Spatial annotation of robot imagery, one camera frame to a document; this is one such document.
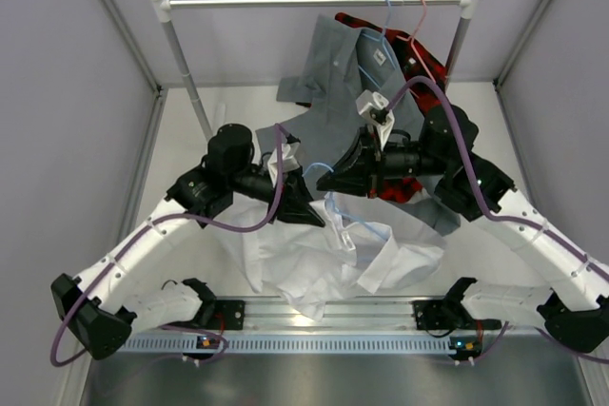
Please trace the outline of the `light blue hanger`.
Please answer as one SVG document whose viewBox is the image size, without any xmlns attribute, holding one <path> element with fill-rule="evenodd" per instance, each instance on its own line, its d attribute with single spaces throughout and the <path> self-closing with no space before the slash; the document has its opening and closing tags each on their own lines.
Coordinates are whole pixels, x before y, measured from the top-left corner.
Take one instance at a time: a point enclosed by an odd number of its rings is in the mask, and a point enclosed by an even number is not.
<svg viewBox="0 0 609 406">
<path fill-rule="evenodd" d="M 303 176 L 305 177 L 307 174 L 309 174 L 313 168 L 323 168 L 327 171 L 333 171 L 333 168 L 325 163 L 321 163 L 321 162 L 314 162 L 312 164 L 310 164 L 303 173 Z M 371 225 L 370 223 L 362 220 L 359 217 L 353 216 L 351 214 L 348 214 L 344 211 L 342 211 L 340 209 L 340 207 L 337 204 L 337 200 L 336 200 L 336 193 L 335 192 L 329 192 L 326 194 L 325 197 L 326 202 L 329 204 L 329 207 L 331 209 L 331 212 L 337 216 L 340 220 L 340 226 L 344 225 L 344 221 L 348 221 L 348 222 L 352 222 L 352 223 L 356 223 L 360 226 L 362 226 L 366 231 L 370 232 L 371 234 L 373 234 L 376 238 L 378 238 L 379 240 L 383 241 L 383 242 L 387 242 L 389 237 L 386 233 L 384 233 L 381 230 L 378 230 L 377 228 L 375 228 L 373 225 Z"/>
</svg>

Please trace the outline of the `white shirt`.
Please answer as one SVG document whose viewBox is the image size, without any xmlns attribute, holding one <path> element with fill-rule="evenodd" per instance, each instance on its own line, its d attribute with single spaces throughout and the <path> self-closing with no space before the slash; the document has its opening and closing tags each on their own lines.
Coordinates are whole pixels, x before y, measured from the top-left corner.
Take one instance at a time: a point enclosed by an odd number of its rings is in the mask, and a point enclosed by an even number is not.
<svg viewBox="0 0 609 406">
<path fill-rule="evenodd" d="M 340 209 L 389 237 L 340 220 L 325 200 L 312 206 L 325 227 L 273 222 L 249 233 L 219 230 L 216 237 L 256 293 L 273 290 L 310 319 L 330 301 L 399 292 L 426 280 L 441 265 L 443 237 L 390 203 L 336 194 Z"/>
</svg>

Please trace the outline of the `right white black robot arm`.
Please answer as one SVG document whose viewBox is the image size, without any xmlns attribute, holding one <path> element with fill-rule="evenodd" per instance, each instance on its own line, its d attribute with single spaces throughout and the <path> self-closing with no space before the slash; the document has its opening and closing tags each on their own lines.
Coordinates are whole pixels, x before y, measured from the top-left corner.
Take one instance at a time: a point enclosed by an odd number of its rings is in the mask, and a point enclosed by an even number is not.
<svg viewBox="0 0 609 406">
<path fill-rule="evenodd" d="M 608 268 L 576 247 L 491 162 L 473 153 L 479 133 L 457 106 L 435 106 L 418 140 L 381 145 L 374 126 L 316 182 L 321 191 L 370 199 L 390 180 L 437 176 L 440 202 L 514 252 L 543 286 L 458 279 L 444 295 L 441 319 L 452 329 L 476 320 L 535 327 L 565 348 L 588 355 L 608 338 Z"/>
</svg>

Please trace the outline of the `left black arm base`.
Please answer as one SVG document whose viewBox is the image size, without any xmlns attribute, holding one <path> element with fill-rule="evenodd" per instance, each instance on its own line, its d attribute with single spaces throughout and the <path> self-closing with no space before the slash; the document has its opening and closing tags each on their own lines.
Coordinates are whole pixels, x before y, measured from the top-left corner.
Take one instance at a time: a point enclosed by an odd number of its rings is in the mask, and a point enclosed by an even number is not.
<svg viewBox="0 0 609 406">
<path fill-rule="evenodd" d="M 217 300 L 206 329 L 219 332 L 242 331 L 246 316 L 245 308 L 244 300 Z"/>
</svg>

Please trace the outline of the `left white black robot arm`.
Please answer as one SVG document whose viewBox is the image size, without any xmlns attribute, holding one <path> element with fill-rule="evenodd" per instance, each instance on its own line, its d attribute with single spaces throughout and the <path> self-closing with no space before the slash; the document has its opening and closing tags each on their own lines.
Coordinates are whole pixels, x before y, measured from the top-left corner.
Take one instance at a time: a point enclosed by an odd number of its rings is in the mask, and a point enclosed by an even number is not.
<svg viewBox="0 0 609 406">
<path fill-rule="evenodd" d="M 222 126 L 201 162 L 176 180 L 144 222 L 91 267 L 53 281 L 61 323 L 51 343 L 52 366 L 77 359 L 58 357 L 66 332 L 80 342 L 83 354 L 101 360 L 147 330 L 213 327 L 218 300 L 201 280 L 182 280 L 142 298 L 134 294 L 154 267 L 199 231 L 211 226 L 246 234 L 275 221 L 324 226 L 297 159 L 299 139 L 281 125 L 274 126 L 274 134 L 267 163 L 255 164 L 251 131 L 240 124 Z"/>
</svg>

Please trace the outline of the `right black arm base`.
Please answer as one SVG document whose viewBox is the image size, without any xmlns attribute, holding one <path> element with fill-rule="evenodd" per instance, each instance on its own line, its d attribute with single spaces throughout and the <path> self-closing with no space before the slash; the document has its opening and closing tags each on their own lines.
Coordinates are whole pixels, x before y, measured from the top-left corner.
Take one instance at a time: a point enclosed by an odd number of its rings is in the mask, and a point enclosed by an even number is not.
<svg viewBox="0 0 609 406">
<path fill-rule="evenodd" d="M 443 300 L 415 300 L 412 303 L 416 328 L 433 338 L 449 338 L 454 362 L 473 362 L 483 352 L 486 331 L 502 328 L 500 320 L 473 319 L 462 311 L 453 313 Z"/>
</svg>

